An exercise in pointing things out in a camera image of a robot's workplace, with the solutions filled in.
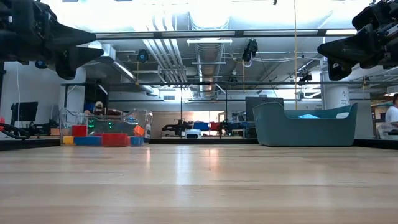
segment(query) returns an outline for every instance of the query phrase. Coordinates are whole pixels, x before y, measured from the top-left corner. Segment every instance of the pillar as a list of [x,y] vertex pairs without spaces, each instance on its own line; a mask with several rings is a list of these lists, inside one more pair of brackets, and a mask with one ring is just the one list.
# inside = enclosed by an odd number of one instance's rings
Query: pillar
[[[320,73],[321,82],[329,80],[329,74],[323,69]],[[333,109],[342,106],[348,106],[349,103],[349,88],[348,85],[321,85],[322,108]]]

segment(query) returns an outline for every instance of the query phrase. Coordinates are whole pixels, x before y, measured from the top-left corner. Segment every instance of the red object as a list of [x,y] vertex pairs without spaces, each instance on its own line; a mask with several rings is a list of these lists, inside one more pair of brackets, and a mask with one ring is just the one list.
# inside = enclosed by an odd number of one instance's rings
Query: red object
[[86,137],[87,136],[87,126],[72,125],[72,136],[73,137]]
[[103,146],[128,146],[127,134],[103,134]]
[[[0,118],[0,123],[5,124],[6,120],[3,117],[1,117]],[[0,126],[0,131],[4,131],[4,127]]]
[[131,142],[130,137],[127,137],[127,138],[126,138],[126,146],[130,146],[130,142]]
[[219,131],[220,124],[218,122],[210,122],[210,131]]

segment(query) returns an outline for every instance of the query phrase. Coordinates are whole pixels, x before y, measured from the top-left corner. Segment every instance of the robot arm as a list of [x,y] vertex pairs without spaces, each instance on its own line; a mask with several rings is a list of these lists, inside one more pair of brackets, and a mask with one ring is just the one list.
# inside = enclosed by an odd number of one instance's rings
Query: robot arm
[[95,34],[60,24],[44,3],[0,0],[0,62],[54,64],[61,78],[71,80],[78,67],[103,55],[101,49],[77,47],[94,40]]
[[321,44],[318,53],[328,58],[330,80],[341,80],[359,64],[363,69],[398,65],[398,4],[379,1],[353,19],[354,36]]

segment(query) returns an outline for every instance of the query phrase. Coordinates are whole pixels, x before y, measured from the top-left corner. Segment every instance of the wooden table surface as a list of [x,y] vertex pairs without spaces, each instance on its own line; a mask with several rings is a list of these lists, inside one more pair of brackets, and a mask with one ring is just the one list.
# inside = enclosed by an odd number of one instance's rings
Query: wooden table surface
[[0,223],[398,223],[398,151],[150,145],[0,152]]

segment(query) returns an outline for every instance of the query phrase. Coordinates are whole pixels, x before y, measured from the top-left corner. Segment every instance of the gray bin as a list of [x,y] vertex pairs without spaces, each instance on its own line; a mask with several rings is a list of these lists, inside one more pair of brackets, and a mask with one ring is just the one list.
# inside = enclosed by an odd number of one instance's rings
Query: gray bin
[[[257,139],[265,146],[352,146],[358,104],[330,110],[287,110],[280,103],[253,108]],[[349,112],[343,119],[340,113]],[[311,114],[320,119],[302,119]]]

